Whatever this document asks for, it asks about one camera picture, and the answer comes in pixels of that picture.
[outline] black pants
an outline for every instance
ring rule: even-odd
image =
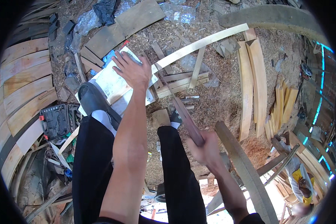
[[[177,130],[158,128],[161,141],[164,191],[169,223],[206,224],[205,206],[199,183],[190,169]],[[113,167],[113,134],[91,116],[84,117],[77,137],[73,169],[73,208],[75,224],[91,224],[99,217]],[[139,223],[160,223],[139,217]]]

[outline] man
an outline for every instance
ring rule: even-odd
[[[75,224],[80,223],[159,223],[139,215],[143,192],[147,148],[145,95],[152,77],[147,58],[142,65],[127,53],[115,52],[113,69],[133,88],[132,98],[121,119],[91,83],[78,89],[80,103],[89,116],[81,122],[73,169]],[[206,224],[199,183],[190,170],[176,128],[158,128],[161,141],[164,189],[169,223]],[[235,223],[264,223],[259,214],[249,214],[246,200],[219,155],[215,132],[201,132],[205,145],[187,145],[193,157],[216,177],[224,206]]]
[[[274,137],[289,154],[291,151],[289,132],[280,136],[286,139],[286,144],[278,135]],[[298,217],[305,217],[314,208],[314,204],[311,204],[312,193],[314,192],[314,177],[306,171],[304,165],[300,163],[300,159],[296,155],[286,165],[285,170],[289,177],[291,189],[300,201],[292,206],[292,213]]]

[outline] yellow shirt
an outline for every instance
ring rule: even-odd
[[[293,172],[293,173],[292,173],[292,177],[293,177],[294,180],[298,183],[298,182],[299,182],[299,179],[302,177],[300,169],[298,169],[297,171]],[[314,180],[315,180],[315,178],[312,177],[310,180],[311,180],[312,185],[314,186],[314,182],[315,182]],[[305,197],[303,196],[303,197],[302,197],[302,201],[303,201],[304,203],[306,203],[306,204],[311,204],[311,201],[312,201],[312,192],[311,192],[311,196],[310,196],[309,198],[305,198]]]

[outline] dirt floor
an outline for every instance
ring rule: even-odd
[[[199,1],[198,0],[188,0],[184,5],[195,7]],[[157,41],[162,49],[173,47],[173,42],[178,37],[175,35],[174,29],[178,30],[185,38],[190,42],[197,41],[203,37],[206,37],[212,33],[223,30],[224,28],[218,24],[219,12],[210,9],[211,3],[217,4],[219,8],[223,11],[229,13],[232,11],[238,11],[240,8],[249,7],[252,5],[265,4],[264,1],[248,1],[242,0],[238,4],[232,4],[230,2],[223,3],[224,1],[201,1],[200,6],[196,11],[196,22],[194,24],[182,24],[174,23],[171,21],[161,20],[151,26],[139,31],[138,33],[131,36],[128,41],[127,47],[131,49],[135,54],[140,54],[145,52],[152,63],[158,61],[157,56],[151,48],[151,44]],[[61,33],[66,21],[69,19],[74,19],[77,13],[81,10],[84,5],[83,0],[76,0],[66,4],[61,1],[59,6],[59,20],[61,22],[61,27],[58,29],[58,33]],[[95,28],[89,32],[82,40],[82,43],[86,43],[89,39],[100,30],[100,28]],[[281,30],[266,30],[266,29],[255,29],[255,33],[260,40],[266,76],[267,76],[267,90],[268,90],[268,108],[267,114],[269,113],[270,107],[275,101],[275,86],[283,78],[290,81],[291,84],[297,87],[298,78],[300,73],[299,65],[303,59],[304,45],[300,35],[295,33],[289,33]],[[237,41],[243,41],[244,37],[242,33],[233,36]],[[53,70],[53,82],[56,87],[57,94],[61,90],[63,85],[67,86],[65,83],[64,67],[65,58],[71,57],[74,60],[73,54],[63,52],[63,44],[65,42],[65,37],[58,36],[55,40],[57,43],[50,47],[50,54],[52,58],[52,70]],[[282,59],[284,54],[287,58],[281,63],[281,71],[277,72],[274,67],[272,67],[272,60],[276,64],[279,59]],[[197,56],[197,51],[192,53],[193,56]],[[177,94],[181,99],[185,96],[196,96],[199,95],[200,98],[194,101],[195,108],[189,110],[194,121],[197,123],[198,127],[205,130],[214,130],[217,121],[224,121],[224,123],[231,130],[233,135],[238,138],[239,126],[240,126],[240,114],[242,110],[242,97],[240,90],[240,77],[239,68],[237,63],[237,54],[229,56],[228,59],[222,58],[210,44],[206,47],[206,51],[203,58],[203,63],[206,64],[213,73],[216,74],[219,79],[218,87],[205,87],[204,85],[197,86],[194,89],[189,89],[182,91]],[[172,69],[175,73],[183,72],[179,60],[173,63]],[[209,78],[213,76],[212,72],[209,73]],[[71,96],[68,102],[75,102],[74,97],[75,90],[71,90]],[[168,106],[168,101],[171,100],[171,96],[156,100],[156,102],[147,106],[147,129],[148,129],[148,150],[152,152],[152,157],[147,163],[146,170],[146,182],[150,189],[156,189],[158,184],[163,182],[163,170],[161,161],[159,160],[160,154],[156,150],[156,142],[159,140],[157,136],[157,130],[152,126],[152,112],[167,108],[169,113],[170,106]],[[296,117],[298,108],[294,108],[291,116]],[[297,119],[290,119],[287,124],[282,125],[280,133],[285,130],[293,130],[296,125]],[[259,168],[266,162],[266,157],[269,155],[271,149],[271,142],[267,140],[265,134],[256,137],[255,135],[255,123],[251,120],[251,127],[249,132],[249,137],[241,141],[242,148],[245,150],[249,159],[255,168]],[[184,127],[178,129],[182,141],[187,138],[188,133]],[[190,154],[185,143],[183,143],[186,149],[187,156],[191,162],[191,169],[195,175],[202,176],[209,173],[206,167],[198,164]],[[225,151],[223,145],[220,143],[220,150]]]

